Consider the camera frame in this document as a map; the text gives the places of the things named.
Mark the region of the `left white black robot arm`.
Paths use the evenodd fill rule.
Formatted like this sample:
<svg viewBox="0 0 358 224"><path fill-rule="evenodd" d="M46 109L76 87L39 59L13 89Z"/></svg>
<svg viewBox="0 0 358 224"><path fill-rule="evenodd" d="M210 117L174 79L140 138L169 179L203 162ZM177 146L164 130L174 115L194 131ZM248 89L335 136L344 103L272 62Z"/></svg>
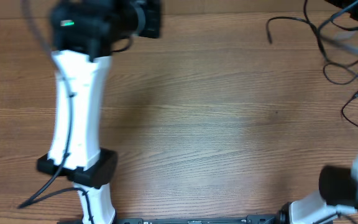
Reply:
<svg viewBox="0 0 358 224"><path fill-rule="evenodd" d="M117 154L99 145L100 109L112 45L133 36L160 36L162 4L145 1L60 1L50 13L57 68L52 145L37 170L64 176L80 196L82 223L114 223L109 183Z"/></svg>

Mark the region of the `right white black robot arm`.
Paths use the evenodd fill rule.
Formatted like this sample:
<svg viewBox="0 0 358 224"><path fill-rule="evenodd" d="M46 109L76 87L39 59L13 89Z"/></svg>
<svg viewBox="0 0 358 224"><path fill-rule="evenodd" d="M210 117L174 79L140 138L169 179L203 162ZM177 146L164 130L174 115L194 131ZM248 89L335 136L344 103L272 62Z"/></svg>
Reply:
<svg viewBox="0 0 358 224"><path fill-rule="evenodd" d="M342 48L358 55L358 48L342 44L324 36L321 31L329 23L345 12L358 21L358 0L331 1L340 10L319 26L310 25L318 47L325 54L323 42ZM283 206L275 218L267 219L267 223L332 223L335 219L350 218L358 212L358 155L351 168L324 166L319 175L318 190L307 197L290 202Z"/></svg>

